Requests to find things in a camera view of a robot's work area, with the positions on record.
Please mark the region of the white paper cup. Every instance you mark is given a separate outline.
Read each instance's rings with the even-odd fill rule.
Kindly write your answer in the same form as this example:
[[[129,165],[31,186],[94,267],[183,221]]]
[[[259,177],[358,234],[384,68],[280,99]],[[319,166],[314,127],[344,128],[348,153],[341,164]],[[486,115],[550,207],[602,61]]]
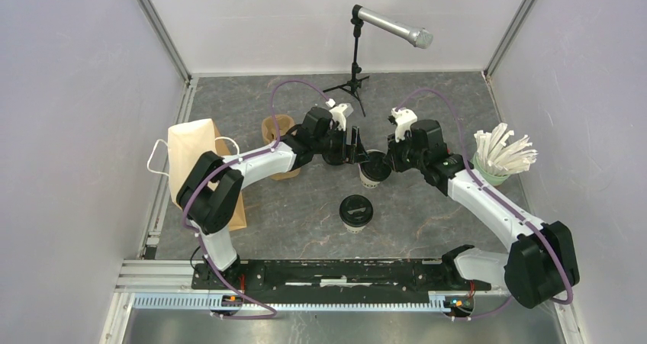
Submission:
[[[377,188],[381,182],[380,181],[373,181],[369,178],[363,178],[363,176],[360,176],[360,182],[362,183],[362,186],[368,189],[373,189]]]
[[[363,229],[366,228],[366,226],[369,223],[348,223],[346,221],[343,222],[344,227],[350,232],[350,233],[359,233]]]

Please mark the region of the green cup holder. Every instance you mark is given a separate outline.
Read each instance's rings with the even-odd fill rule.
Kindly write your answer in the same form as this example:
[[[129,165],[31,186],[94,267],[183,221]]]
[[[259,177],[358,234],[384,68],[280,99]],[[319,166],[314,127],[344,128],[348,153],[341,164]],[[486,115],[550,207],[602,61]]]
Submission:
[[[509,175],[498,176],[498,175],[492,175],[488,173],[485,170],[485,168],[481,165],[477,153],[475,153],[472,157],[472,164],[474,165],[474,168],[478,170],[481,177],[484,180],[486,180],[490,185],[493,185],[495,188],[498,188],[510,177]]]

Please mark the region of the black lid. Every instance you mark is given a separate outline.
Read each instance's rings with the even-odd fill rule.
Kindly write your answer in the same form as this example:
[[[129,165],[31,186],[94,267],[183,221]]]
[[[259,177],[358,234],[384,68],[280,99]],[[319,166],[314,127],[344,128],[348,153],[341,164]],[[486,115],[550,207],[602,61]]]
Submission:
[[[326,153],[322,158],[330,166],[341,166],[346,163],[346,156],[343,153]]]
[[[369,223],[374,216],[374,208],[367,197],[350,195],[340,203],[339,215],[343,222]]]
[[[360,171],[371,182],[383,182],[391,172],[392,167],[386,160],[387,154],[380,150],[369,150],[368,160],[359,164]]]

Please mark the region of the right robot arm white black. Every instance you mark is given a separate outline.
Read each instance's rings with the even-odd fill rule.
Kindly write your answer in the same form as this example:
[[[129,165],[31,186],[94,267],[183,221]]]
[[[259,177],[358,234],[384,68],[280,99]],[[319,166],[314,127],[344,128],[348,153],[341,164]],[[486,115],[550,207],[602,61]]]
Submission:
[[[391,115],[386,164],[395,172],[415,169],[425,182],[475,215],[506,248],[505,253],[465,246],[440,269],[443,284],[460,289],[470,280],[510,292],[525,308],[545,301],[570,304],[580,281],[569,228],[546,223],[501,194],[462,155],[451,153],[437,121]]]

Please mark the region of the white wrapped straws bundle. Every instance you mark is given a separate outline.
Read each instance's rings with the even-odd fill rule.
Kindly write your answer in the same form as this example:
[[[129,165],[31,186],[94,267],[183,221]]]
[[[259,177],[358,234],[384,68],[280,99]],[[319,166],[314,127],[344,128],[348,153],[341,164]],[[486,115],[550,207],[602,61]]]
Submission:
[[[506,123],[499,123],[492,131],[478,130],[474,134],[475,165],[488,175],[505,177],[528,171],[539,152],[532,148],[528,135],[512,140],[515,132]]]

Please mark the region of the silver microphone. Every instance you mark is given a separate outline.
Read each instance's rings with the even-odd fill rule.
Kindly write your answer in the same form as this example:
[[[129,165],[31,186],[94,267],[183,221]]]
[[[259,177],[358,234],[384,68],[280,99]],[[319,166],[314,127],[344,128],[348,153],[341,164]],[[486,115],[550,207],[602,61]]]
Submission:
[[[433,42],[433,35],[427,29],[402,24],[361,5],[353,7],[352,16],[406,40],[415,48],[427,49]]]

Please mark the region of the cardboard cup carrier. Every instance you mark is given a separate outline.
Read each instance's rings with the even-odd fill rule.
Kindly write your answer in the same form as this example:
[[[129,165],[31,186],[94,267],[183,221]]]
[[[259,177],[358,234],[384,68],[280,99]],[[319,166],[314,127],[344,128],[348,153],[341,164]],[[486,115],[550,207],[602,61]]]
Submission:
[[[275,118],[267,117],[262,121],[261,133],[264,144],[270,144],[277,140],[278,136],[283,137],[287,131],[295,125],[295,121],[287,114],[277,114]],[[277,173],[270,176],[274,181],[281,181],[294,178],[299,175],[300,169],[289,172]]]

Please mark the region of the black microphone tripod stand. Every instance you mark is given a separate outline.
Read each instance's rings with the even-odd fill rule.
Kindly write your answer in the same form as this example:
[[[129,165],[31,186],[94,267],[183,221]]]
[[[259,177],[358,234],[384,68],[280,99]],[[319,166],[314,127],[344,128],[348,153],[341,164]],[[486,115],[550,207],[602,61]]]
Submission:
[[[362,26],[364,24],[364,21],[359,18],[353,17],[350,20],[350,22],[353,25],[353,38],[354,38],[350,80],[348,80],[344,84],[327,88],[323,92],[331,92],[339,89],[351,95],[359,103],[359,107],[362,111],[362,115],[365,117],[366,112],[362,103],[362,99],[359,96],[359,90],[362,87],[362,82],[368,79],[369,76],[365,76],[362,78],[358,77],[358,75],[362,72],[362,68],[358,64],[358,52],[359,52],[359,38],[361,37],[361,34],[362,34]]]

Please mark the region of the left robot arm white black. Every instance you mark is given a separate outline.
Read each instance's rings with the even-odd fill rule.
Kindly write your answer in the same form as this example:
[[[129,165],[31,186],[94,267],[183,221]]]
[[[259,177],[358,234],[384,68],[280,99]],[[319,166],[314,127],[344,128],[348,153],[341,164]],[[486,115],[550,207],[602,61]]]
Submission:
[[[313,107],[302,123],[274,143],[239,156],[219,156],[207,151],[198,157],[175,201],[188,218],[189,228],[197,233],[211,267],[210,277],[220,288],[232,288],[240,278],[240,269],[235,264],[239,256],[228,224],[245,187],[299,169],[316,155],[334,165],[367,161],[358,127],[346,127],[351,113],[348,103],[330,109]]]

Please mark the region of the brown paper bag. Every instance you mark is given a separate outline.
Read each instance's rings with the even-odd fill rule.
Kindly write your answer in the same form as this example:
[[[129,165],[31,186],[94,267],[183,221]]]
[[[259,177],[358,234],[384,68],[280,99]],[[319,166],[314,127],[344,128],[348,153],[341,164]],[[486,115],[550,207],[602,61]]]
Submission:
[[[200,156],[208,151],[219,156],[229,156],[231,152],[225,145],[227,140],[235,143],[233,139],[221,136],[210,118],[173,125],[167,131],[167,139],[158,139],[153,145],[157,147],[159,143],[163,143],[166,146],[168,170],[164,172],[151,169],[150,162],[146,163],[146,168],[149,172],[167,177],[172,203],[178,207],[176,198],[180,188]]]

